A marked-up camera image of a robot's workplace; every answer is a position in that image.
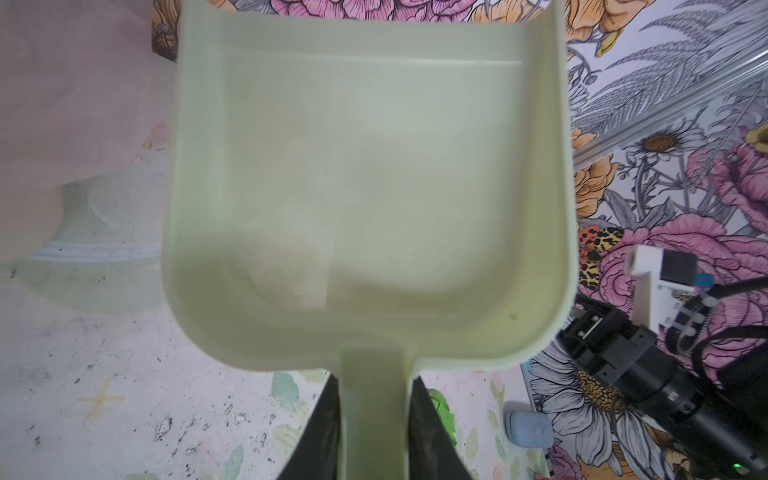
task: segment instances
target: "green object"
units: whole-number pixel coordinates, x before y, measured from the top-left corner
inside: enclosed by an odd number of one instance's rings
[[[498,435],[496,435],[496,452],[498,452],[498,456],[502,457],[502,460],[507,461],[507,449]]]
[[[507,386],[502,383],[502,390],[500,392],[496,389],[496,384],[493,383],[493,380],[488,383],[491,384],[491,394],[496,399],[496,403],[498,403],[498,413],[502,415],[502,412],[504,412],[504,394],[507,391]]]
[[[323,384],[328,380],[325,370],[301,370],[299,374],[304,377],[307,382]]]
[[[241,443],[232,451],[232,455],[227,459],[227,463],[224,464],[221,480],[235,480],[240,474],[240,467],[243,465],[244,459],[243,444]]]
[[[467,462],[471,462],[478,454],[478,430],[472,429],[467,437]]]
[[[292,413],[299,408],[299,386],[289,373],[275,372],[272,375],[271,395],[278,405]]]
[[[272,437],[283,450],[283,453],[290,455],[301,439],[301,431],[291,425],[282,424],[275,427],[272,431]]]
[[[491,425],[493,425],[493,428],[501,428],[501,425],[498,424],[498,420],[496,419],[496,414],[490,410],[488,410],[488,421],[491,423]]]
[[[451,445],[456,446],[456,418],[451,413],[450,407],[448,407],[448,400],[445,399],[443,394],[438,390],[429,390],[429,398],[432,399],[432,404],[437,410],[437,416],[440,417],[445,431],[448,432],[448,436],[451,438]]]
[[[509,478],[510,480],[518,480],[520,477],[520,457],[515,457],[515,460],[512,462],[512,466],[509,468]]]

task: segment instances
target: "gray leaf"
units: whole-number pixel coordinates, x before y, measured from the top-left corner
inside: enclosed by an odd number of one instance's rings
[[[736,209],[735,207],[725,207],[713,218],[717,220],[718,223],[726,223],[727,220],[730,218],[731,214],[733,213],[733,210],[735,209]]]
[[[726,142],[741,142],[741,133],[736,126],[755,128],[762,120],[768,101],[768,89],[762,80],[751,81],[727,95],[725,105],[717,109],[717,114],[727,114],[725,118],[710,125],[710,135],[707,141],[711,147],[718,151],[715,155],[721,155],[722,147],[730,148]]]
[[[747,0],[721,15],[711,28],[723,33],[706,47],[710,57],[697,72],[700,77],[718,71],[739,57],[768,46],[768,2]]]
[[[276,14],[270,0],[230,0],[239,12]]]
[[[669,65],[664,63],[656,63],[647,67],[638,68],[630,74],[626,74],[624,77],[618,78],[611,83],[605,85],[603,88],[595,93],[599,95],[604,91],[612,90],[616,87],[627,88],[628,86],[642,87],[649,81],[659,78],[660,75],[665,73],[669,69]]]
[[[666,222],[674,218],[675,208],[674,202],[667,198],[667,201],[656,207],[652,207],[645,215],[643,220],[637,222],[637,228],[652,228],[659,225],[664,225]]]
[[[720,34],[717,31],[710,30],[707,26],[722,15],[722,12],[715,12],[714,10],[681,12],[653,20],[641,28],[641,30],[650,27],[667,27],[678,30],[695,41],[709,43],[720,36]]]
[[[608,203],[611,210],[613,210],[616,220],[619,223],[619,227],[634,230],[637,225],[637,220],[629,202],[610,188],[605,190],[603,198]]]
[[[702,214],[707,211],[707,209],[710,207],[710,202],[712,201],[712,197],[714,196],[715,190],[714,185],[710,184],[709,190],[707,190],[707,194],[704,195],[704,198],[701,199],[701,202],[699,202],[698,207],[696,207],[696,210]]]
[[[697,53],[701,49],[701,43],[693,40],[680,40],[680,41],[668,41],[660,45],[654,45],[653,47],[644,48],[638,50],[633,54],[629,54],[624,58],[621,58],[608,68],[613,68],[618,65],[635,60],[655,60],[665,61],[670,63],[676,63],[681,60],[685,60],[692,53]]]
[[[725,10],[736,8],[746,0],[686,0],[675,8],[693,7],[694,5],[719,5]]]
[[[686,207],[685,205],[679,204],[678,202],[673,202],[673,203],[674,203],[674,206],[677,207],[678,209],[680,209],[680,211],[683,212],[684,214],[695,214],[695,213],[698,213],[697,210],[695,208],[693,208],[693,207]]]
[[[613,222],[609,222],[603,217],[582,218],[579,220],[579,224],[581,225],[582,228],[591,227],[592,225],[597,225],[600,228],[620,228],[617,224]]]

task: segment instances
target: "white surface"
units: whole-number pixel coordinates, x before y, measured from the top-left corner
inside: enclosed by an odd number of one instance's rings
[[[65,188],[69,216],[55,241],[37,260],[0,267],[0,480],[261,480],[278,475],[298,440],[323,374],[291,373],[294,405],[272,395],[272,373],[205,356],[161,296],[151,266],[159,246],[136,243],[159,238],[153,219],[162,210],[136,195],[101,197],[109,208],[88,201],[94,185],[119,185],[115,195],[162,187],[152,179],[164,161],[147,152],[133,171]],[[124,228],[128,223],[146,230]],[[424,380],[447,398],[469,470],[485,480],[504,467],[497,436],[507,463],[519,458],[525,470],[525,450],[489,421],[490,412],[502,420],[491,384],[504,400],[528,404],[518,367],[429,372]],[[478,449],[468,455],[473,429]],[[233,477],[228,466],[238,452],[242,465]]]

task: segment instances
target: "translucent plastic bag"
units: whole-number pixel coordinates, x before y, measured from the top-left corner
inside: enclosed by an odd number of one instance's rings
[[[0,0],[0,187],[131,165],[155,118],[151,0]]]

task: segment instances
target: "orange flower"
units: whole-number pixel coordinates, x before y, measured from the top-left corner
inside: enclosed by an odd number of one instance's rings
[[[237,12],[230,0],[208,0],[208,3],[221,10],[226,10],[227,12]]]
[[[469,21],[478,23],[501,22],[512,23],[523,19],[534,18],[541,12],[541,8],[534,7],[528,0],[501,0],[491,8],[478,5],[469,17]]]
[[[587,41],[598,25],[605,33],[619,32],[640,10],[655,1],[568,0],[565,2],[565,39]]]
[[[597,137],[596,134],[582,134],[580,128],[571,131],[573,148],[579,148]],[[576,217],[587,218],[598,211],[598,204],[603,199],[605,189],[614,181],[619,164],[612,164],[613,155],[579,170],[574,175],[576,190]]]
[[[754,130],[750,130],[744,140],[755,147],[761,154],[768,154],[768,124],[762,124]]]

